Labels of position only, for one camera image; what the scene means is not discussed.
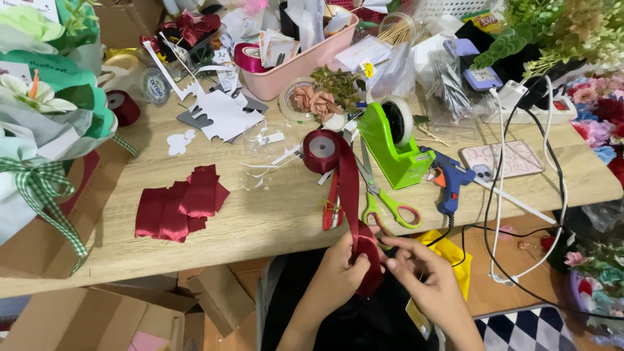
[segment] peach artificial rose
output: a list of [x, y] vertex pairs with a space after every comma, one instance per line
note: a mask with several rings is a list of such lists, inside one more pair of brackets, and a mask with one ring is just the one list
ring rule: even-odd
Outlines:
[[314, 88], [312, 86], [303, 86], [295, 88], [295, 101], [297, 102], [297, 107], [301, 109], [303, 112], [310, 111], [310, 100], [314, 96]]
[[318, 115], [319, 119], [326, 122], [339, 110], [334, 104], [334, 96], [328, 92], [318, 91], [310, 99], [310, 110]]

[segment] ribbon roll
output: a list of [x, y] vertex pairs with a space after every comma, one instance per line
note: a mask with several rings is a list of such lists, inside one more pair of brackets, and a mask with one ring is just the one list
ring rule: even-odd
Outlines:
[[111, 90], [106, 93], [109, 109], [115, 113], [119, 127], [127, 127], [139, 119], [141, 109], [139, 105], [123, 90]]
[[260, 46], [241, 42], [234, 47], [234, 63], [248, 72], [264, 73], [270, 69], [262, 67]]
[[303, 139], [303, 163], [315, 173], [323, 174], [336, 169], [340, 176], [338, 196], [340, 206], [349, 222], [353, 237], [353, 255], [350, 262], [360, 254], [366, 254], [371, 263], [356, 294], [372, 296], [383, 280], [377, 239], [371, 229], [359, 219], [359, 171], [351, 146], [338, 133], [317, 129]]

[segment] person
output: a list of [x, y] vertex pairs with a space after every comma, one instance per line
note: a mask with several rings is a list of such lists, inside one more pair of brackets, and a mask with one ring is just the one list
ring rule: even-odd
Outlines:
[[288, 255], [268, 308], [261, 349], [439, 350], [437, 334], [426, 340], [405, 312], [412, 298], [457, 351], [484, 351], [450, 263], [414, 239], [381, 241], [397, 249], [388, 254], [392, 258], [379, 250], [390, 274], [384, 274], [370, 299], [354, 295], [370, 263], [361, 254], [349, 264], [350, 232], [324, 254], [313, 250]]

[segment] smartphone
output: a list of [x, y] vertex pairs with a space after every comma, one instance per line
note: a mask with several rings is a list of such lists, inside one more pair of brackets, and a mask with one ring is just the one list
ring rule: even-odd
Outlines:
[[[494, 179], [499, 166], [500, 143], [466, 147], [460, 156], [467, 168], [472, 169], [482, 181]], [[505, 178], [527, 176], [545, 170], [542, 160], [522, 140], [505, 142], [505, 164], [501, 171]]]

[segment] gold card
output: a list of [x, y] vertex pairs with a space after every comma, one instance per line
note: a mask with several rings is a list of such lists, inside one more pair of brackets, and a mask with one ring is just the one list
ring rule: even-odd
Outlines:
[[418, 330], [420, 330], [422, 337], [424, 337], [425, 340], [429, 340], [429, 336], [431, 335], [431, 322], [422, 314], [412, 299], [409, 299], [405, 307], [405, 312], [407, 312], [409, 318], [412, 318], [412, 322], [414, 322]]

